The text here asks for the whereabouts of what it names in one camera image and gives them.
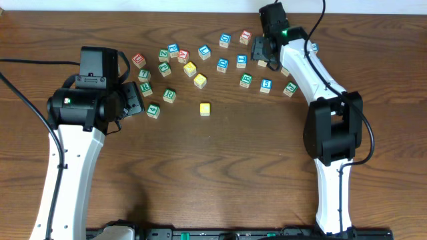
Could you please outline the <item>yellow O block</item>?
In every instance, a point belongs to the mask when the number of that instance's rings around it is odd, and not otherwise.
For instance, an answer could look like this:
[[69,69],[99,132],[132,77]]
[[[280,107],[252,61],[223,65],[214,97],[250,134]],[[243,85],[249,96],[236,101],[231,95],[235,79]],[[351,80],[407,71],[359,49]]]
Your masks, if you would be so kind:
[[259,61],[258,61],[258,65],[259,65],[259,66],[266,67],[266,66],[267,66],[267,64],[268,64],[268,63],[267,63],[267,62],[265,62],[265,61],[262,61],[262,60],[259,60]]

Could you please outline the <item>yellow C block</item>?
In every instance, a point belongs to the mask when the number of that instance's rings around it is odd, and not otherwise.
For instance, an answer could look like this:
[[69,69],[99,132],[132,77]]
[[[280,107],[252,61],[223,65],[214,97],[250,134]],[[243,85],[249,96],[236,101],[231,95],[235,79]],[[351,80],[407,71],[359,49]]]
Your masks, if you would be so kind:
[[202,117],[210,116],[211,105],[209,103],[201,103],[199,105],[199,112]]

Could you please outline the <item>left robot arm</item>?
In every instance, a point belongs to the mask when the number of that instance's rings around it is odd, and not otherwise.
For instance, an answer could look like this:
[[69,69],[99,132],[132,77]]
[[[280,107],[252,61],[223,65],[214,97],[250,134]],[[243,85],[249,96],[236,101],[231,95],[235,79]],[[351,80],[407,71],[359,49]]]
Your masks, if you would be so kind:
[[95,118],[105,95],[100,89],[60,88],[48,101],[53,134],[41,204],[31,239],[84,239],[87,207],[97,158],[109,122],[143,111],[134,82],[112,94],[123,103],[115,117]]

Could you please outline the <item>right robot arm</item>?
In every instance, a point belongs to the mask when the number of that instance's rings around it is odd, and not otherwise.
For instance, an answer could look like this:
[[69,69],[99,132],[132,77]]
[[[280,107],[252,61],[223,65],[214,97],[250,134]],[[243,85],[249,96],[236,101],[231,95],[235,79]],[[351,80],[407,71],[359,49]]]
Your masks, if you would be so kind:
[[251,58],[270,69],[284,68],[302,91],[309,109],[303,141],[318,175],[316,223],[325,235],[352,228],[349,214],[351,164],[361,144],[363,101],[339,85],[317,56],[317,47],[302,27],[291,27],[281,3],[259,10],[263,35],[252,44]]

